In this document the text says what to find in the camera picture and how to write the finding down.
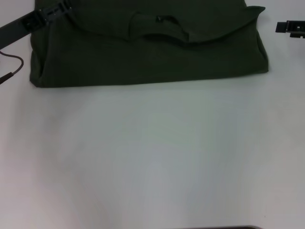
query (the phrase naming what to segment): black cable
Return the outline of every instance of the black cable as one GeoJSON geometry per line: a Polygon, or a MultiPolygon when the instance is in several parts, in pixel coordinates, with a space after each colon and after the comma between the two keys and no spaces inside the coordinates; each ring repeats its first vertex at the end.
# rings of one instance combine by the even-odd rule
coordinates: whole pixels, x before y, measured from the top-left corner
{"type": "Polygon", "coordinates": [[[3,55],[3,56],[7,56],[7,57],[11,57],[11,58],[16,58],[16,59],[19,59],[21,61],[21,65],[20,67],[14,71],[13,73],[8,73],[6,74],[5,76],[1,77],[0,78],[0,84],[4,83],[5,81],[7,81],[8,79],[10,79],[11,77],[13,77],[17,72],[19,72],[21,70],[21,68],[24,66],[24,61],[21,57],[19,56],[14,56],[14,55],[8,55],[8,54],[5,54],[3,52],[0,51],[0,54],[3,55]]]}

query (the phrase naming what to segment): olive green fabric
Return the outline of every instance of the olive green fabric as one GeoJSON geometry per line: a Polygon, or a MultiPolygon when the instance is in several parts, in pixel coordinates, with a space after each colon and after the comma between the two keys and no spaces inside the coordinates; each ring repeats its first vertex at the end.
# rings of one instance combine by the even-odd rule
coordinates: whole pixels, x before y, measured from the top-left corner
{"type": "MultiPolygon", "coordinates": [[[[36,0],[36,8],[54,2],[36,0]]],[[[244,0],[71,3],[69,15],[31,37],[30,81],[37,87],[221,79],[268,71],[256,29],[264,7],[247,7],[244,0]]]]}

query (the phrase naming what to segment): white table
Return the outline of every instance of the white table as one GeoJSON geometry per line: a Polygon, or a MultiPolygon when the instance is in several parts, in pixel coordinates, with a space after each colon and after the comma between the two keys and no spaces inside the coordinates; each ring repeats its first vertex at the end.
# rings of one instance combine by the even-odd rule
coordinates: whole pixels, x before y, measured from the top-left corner
{"type": "MultiPolygon", "coordinates": [[[[275,33],[305,1],[266,6],[271,71],[138,86],[37,89],[25,67],[0,86],[0,228],[305,228],[305,40],[275,33]]],[[[2,0],[0,26],[33,0],[2,0]]],[[[0,75],[19,66],[0,56],[0,75]]]]}

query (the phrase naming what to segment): white surface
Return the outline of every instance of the white surface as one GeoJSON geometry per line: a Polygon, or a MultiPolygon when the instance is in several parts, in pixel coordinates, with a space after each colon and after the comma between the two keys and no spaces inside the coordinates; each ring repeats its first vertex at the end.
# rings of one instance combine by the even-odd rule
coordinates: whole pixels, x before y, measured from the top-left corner
{"type": "MultiPolygon", "coordinates": [[[[301,0],[266,6],[268,74],[240,79],[42,90],[25,59],[0,86],[0,228],[305,227],[305,20],[301,0]]],[[[0,26],[32,0],[2,0],[0,26]]],[[[0,75],[18,60],[0,57],[0,75]]]]}

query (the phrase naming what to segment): cord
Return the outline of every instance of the cord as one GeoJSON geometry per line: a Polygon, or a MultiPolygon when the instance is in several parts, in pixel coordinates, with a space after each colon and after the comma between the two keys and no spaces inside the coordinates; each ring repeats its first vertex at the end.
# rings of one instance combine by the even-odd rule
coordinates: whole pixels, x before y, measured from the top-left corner
{"type": "Polygon", "coordinates": [[[13,75],[15,75],[17,72],[19,72],[19,71],[23,68],[23,66],[24,66],[24,61],[23,61],[23,59],[22,59],[21,57],[19,57],[19,56],[8,55],[8,54],[5,54],[5,53],[3,53],[3,52],[1,52],[1,51],[0,51],[0,54],[3,55],[3,56],[7,56],[7,57],[19,59],[19,60],[21,61],[21,65],[20,65],[20,67],[19,67],[16,71],[14,71],[13,73],[9,73],[9,74],[7,74],[7,75],[5,75],[5,76],[3,76],[3,77],[0,78],[0,84],[2,84],[2,83],[4,83],[5,81],[7,81],[9,78],[11,78],[13,75]]]}

